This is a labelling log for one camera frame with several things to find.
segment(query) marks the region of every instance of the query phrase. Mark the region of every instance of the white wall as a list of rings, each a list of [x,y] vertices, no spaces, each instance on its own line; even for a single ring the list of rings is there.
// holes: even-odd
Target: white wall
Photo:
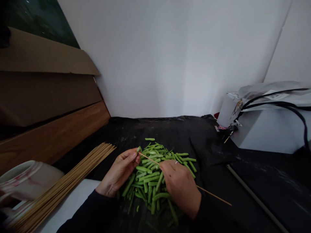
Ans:
[[[290,0],[58,0],[111,116],[201,116],[263,81]]]
[[[293,0],[265,82],[311,82],[311,1]]]

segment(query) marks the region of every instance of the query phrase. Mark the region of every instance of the hand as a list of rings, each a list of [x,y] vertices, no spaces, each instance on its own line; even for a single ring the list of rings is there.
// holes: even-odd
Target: hand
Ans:
[[[129,149],[116,158],[104,179],[95,189],[96,192],[107,197],[116,195],[116,192],[140,163],[140,156],[137,156],[136,150],[137,148]]]
[[[190,171],[175,160],[161,162],[160,169],[164,174],[166,188],[176,205],[194,220],[200,208],[202,195]]]

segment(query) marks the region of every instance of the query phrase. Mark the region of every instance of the label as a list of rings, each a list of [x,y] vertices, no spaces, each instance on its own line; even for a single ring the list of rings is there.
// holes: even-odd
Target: label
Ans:
[[[277,91],[270,90],[270,91],[266,92],[265,94],[271,94],[271,93],[274,93],[274,92],[277,92]],[[265,98],[268,98],[270,100],[280,100],[280,99],[285,98],[286,96],[289,96],[289,94],[277,93],[277,94],[272,94],[272,95],[269,95],[269,96],[265,96]]]

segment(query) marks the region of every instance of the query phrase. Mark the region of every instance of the person's left hand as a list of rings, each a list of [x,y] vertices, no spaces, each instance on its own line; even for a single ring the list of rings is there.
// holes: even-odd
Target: person's left hand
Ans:
[[[140,163],[140,155],[137,155],[136,150],[137,148],[129,149],[116,158],[104,179],[95,189],[96,192],[107,197],[116,195],[116,192]]]

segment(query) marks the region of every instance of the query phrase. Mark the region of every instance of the pile of green beans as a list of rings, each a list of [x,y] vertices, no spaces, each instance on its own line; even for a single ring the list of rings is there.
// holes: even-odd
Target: pile of green beans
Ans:
[[[145,138],[146,141],[154,141],[153,138]],[[155,142],[155,144],[151,145],[151,142],[142,150],[141,146],[138,147],[137,152],[141,152],[145,156],[153,159],[155,162],[160,163],[164,160],[176,160],[180,164],[187,167],[193,178],[195,179],[194,173],[197,172],[192,162],[196,162],[196,159],[186,158],[188,153],[174,153],[173,150],[168,150],[163,145]],[[130,175],[127,183],[124,185],[124,190],[122,193],[122,197],[124,199],[130,200],[130,207],[128,210],[128,214],[131,211],[131,207],[133,205],[133,201],[135,197],[142,199],[146,207],[151,211],[151,214],[154,215],[156,212],[159,214],[163,212],[164,206],[169,207],[172,214],[172,221],[169,225],[175,223],[178,225],[178,218],[182,216],[182,213],[179,211],[176,214],[176,211],[172,204],[172,198],[170,194],[167,192],[165,179],[163,172],[160,170],[159,165],[152,162],[151,160],[145,158],[141,155],[141,162],[133,173]]]

